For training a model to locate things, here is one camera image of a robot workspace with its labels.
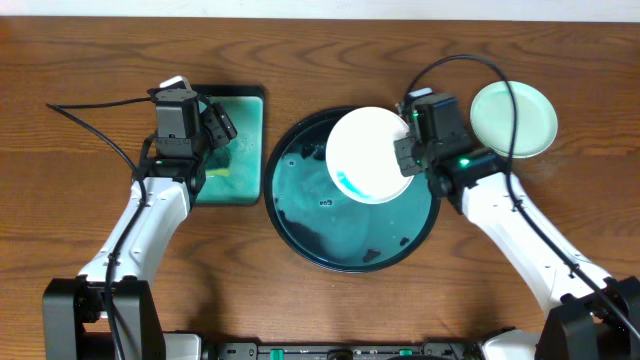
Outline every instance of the wood grain surface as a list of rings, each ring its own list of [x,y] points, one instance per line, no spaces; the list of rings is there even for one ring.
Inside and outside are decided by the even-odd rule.
[[[640,273],[640,26],[507,22],[136,18],[0,19],[0,358],[44,357],[41,296],[99,250],[129,197],[105,144],[45,108],[144,96],[175,74],[268,91],[265,159],[306,115],[392,107],[425,64],[497,61],[554,104],[552,147],[518,160],[526,190],[570,241],[615,276]],[[424,84],[465,113],[495,81],[471,63]],[[78,111],[133,158],[152,105]],[[421,342],[515,325],[542,312],[493,243],[444,204],[425,243],[376,273],[323,270],[280,240],[264,201],[197,208],[169,245],[153,294],[165,330],[216,340]],[[91,329],[105,329],[104,324]]]

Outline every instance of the white backdrop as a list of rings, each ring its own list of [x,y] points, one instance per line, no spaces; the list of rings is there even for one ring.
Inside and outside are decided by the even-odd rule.
[[[640,0],[0,0],[0,14],[640,22]]]

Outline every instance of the black cable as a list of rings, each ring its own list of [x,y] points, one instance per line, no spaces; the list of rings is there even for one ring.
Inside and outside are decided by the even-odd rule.
[[[589,286],[593,290],[593,292],[604,302],[604,304],[614,313],[614,315],[618,318],[618,320],[620,320],[624,324],[624,326],[629,330],[629,332],[631,332],[638,339],[638,341],[640,341],[640,332],[638,332],[638,329],[636,329],[635,326],[633,326],[633,324],[631,323],[631,321],[629,321],[629,318],[622,312],[622,310],[620,310],[613,303],[613,301],[611,301],[611,299],[609,299],[609,297],[606,294],[602,292],[600,287],[595,282],[593,282],[593,280],[591,280],[580,269],[580,265],[571,261],[571,259],[567,255],[565,255],[565,253],[562,252],[562,250],[560,250],[560,248],[558,248],[558,246],[556,246],[556,244],[554,244],[553,241],[551,241],[551,239],[549,239],[549,237],[538,227],[538,225],[536,225],[536,223],[529,217],[529,214],[527,214],[524,208],[522,207],[522,200],[518,199],[518,197],[514,193],[513,187],[511,184],[511,173],[513,169],[513,153],[516,145],[516,135],[517,135],[517,128],[518,128],[518,107],[516,104],[516,96],[513,92],[513,89],[511,88],[509,79],[504,74],[504,72],[498,67],[498,65],[491,62],[488,59],[485,59],[476,55],[469,55],[469,54],[453,55],[453,56],[448,56],[446,58],[440,59],[434,62],[433,64],[427,66],[422,71],[420,71],[418,75],[416,75],[413,81],[411,81],[411,84],[409,84],[407,91],[405,91],[405,94],[403,97],[404,101],[406,102],[408,100],[409,93],[411,93],[411,90],[414,88],[414,86],[418,83],[418,81],[424,75],[426,75],[429,71],[433,70],[435,67],[453,60],[472,60],[472,61],[480,62],[486,65],[487,67],[489,67],[491,70],[493,70],[507,86],[507,90],[509,91],[509,96],[511,97],[511,105],[513,107],[513,130],[511,133],[511,143],[509,144],[509,154],[507,156],[507,161],[505,166],[505,178],[507,182],[507,192],[509,193],[509,197],[511,198],[511,201],[513,201],[514,207],[518,209],[518,211],[520,212],[524,220],[533,229],[533,231],[542,239],[542,241],[544,241],[544,243],[547,244],[547,246],[549,246],[549,248],[565,263],[565,265],[569,267],[569,269],[571,270],[571,273],[576,274],[580,278],[580,280],[582,280],[587,286]]]
[[[109,327],[111,328],[111,335],[113,337],[114,346],[116,348],[116,352],[118,353],[118,357],[120,358],[120,360],[125,360],[124,348],[122,347],[122,341],[120,339],[120,333],[118,331],[118,326],[116,325],[115,314],[117,313],[117,310],[116,310],[115,306],[113,305],[113,292],[112,292],[112,289],[111,289],[111,282],[112,282],[112,278],[113,278],[114,267],[116,266],[118,256],[120,255],[120,249],[122,248],[122,245],[124,244],[124,240],[127,238],[127,235],[129,234],[129,232],[133,228],[134,224],[136,223],[136,221],[140,217],[140,214],[142,213],[142,210],[144,210],[144,207],[145,207],[145,205],[147,203],[147,190],[146,190],[146,187],[144,186],[144,181],[143,181],[144,179],[142,179],[142,177],[140,176],[140,174],[138,172],[138,169],[136,168],[135,164],[133,163],[133,161],[131,161],[129,156],[127,156],[127,154],[116,143],[114,143],[106,135],[101,133],[98,129],[96,129],[93,126],[87,124],[86,122],[78,119],[77,117],[73,116],[72,114],[66,112],[63,109],[105,108],[105,107],[111,107],[111,106],[133,104],[133,103],[149,101],[149,100],[151,100],[151,98],[138,98],[138,99],[124,100],[124,101],[118,101],[118,102],[106,103],[106,104],[88,104],[88,105],[52,105],[52,104],[47,104],[47,107],[49,107],[50,109],[53,109],[54,111],[64,115],[69,120],[75,122],[76,124],[82,126],[85,129],[89,130],[89,132],[91,132],[92,134],[96,135],[102,141],[107,143],[107,145],[109,145],[113,150],[115,150],[115,152],[118,153],[118,155],[120,155],[120,157],[122,157],[122,159],[124,159],[124,161],[127,163],[127,165],[131,168],[131,171],[133,172],[134,180],[137,181],[139,186],[140,186],[140,202],[138,204],[138,208],[133,213],[133,216],[131,217],[131,219],[127,223],[127,226],[122,231],[122,234],[120,234],[120,237],[118,238],[118,241],[116,241],[116,244],[113,247],[113,250],[109,253],[109,256],[108,256],[109,260],[107,262],[107,269],[106,269],[106,273],[105,273],[103,306],[104,306],[105,312],[107,313],[107,320],[109,321]]]

